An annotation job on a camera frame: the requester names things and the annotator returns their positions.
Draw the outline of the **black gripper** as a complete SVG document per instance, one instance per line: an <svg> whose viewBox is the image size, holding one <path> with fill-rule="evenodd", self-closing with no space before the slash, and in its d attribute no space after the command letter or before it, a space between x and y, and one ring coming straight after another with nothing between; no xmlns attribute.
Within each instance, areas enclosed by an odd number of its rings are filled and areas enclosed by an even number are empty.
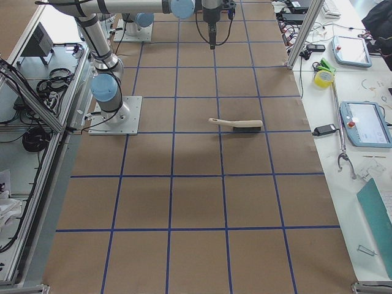
<svg viewBox="0 0 392 294"><path fill-rule="evenodd" d="M208 24L209 47L216 47L216 24L221 19L221 12L227 11L228 19L235 17L236 2L230 0L202 0L203 20Z"/></svg>

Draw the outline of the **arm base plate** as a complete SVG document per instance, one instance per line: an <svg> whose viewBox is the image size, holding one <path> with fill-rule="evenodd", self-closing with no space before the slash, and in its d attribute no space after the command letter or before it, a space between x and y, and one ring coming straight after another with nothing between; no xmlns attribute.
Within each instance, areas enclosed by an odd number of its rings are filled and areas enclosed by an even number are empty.
<svg viewBox="0 0 392 294"><path fill-rule="evenodd" d="M121 40L122 42L130 43L150 42L152 30L152 23L143 28L138 26L136 23L127 23L124 25L123 20L119 19L113 41L116 43L119 43Z"/></svg>
<svg viewBox="0 0 392 294"><path fill-rule="evenodd" d="M123 96L122 107L113 115L101 112L96 102L94 111L100 114L93 116L88 129L90 135L136 135L138 134L142 96Z"/></svg>

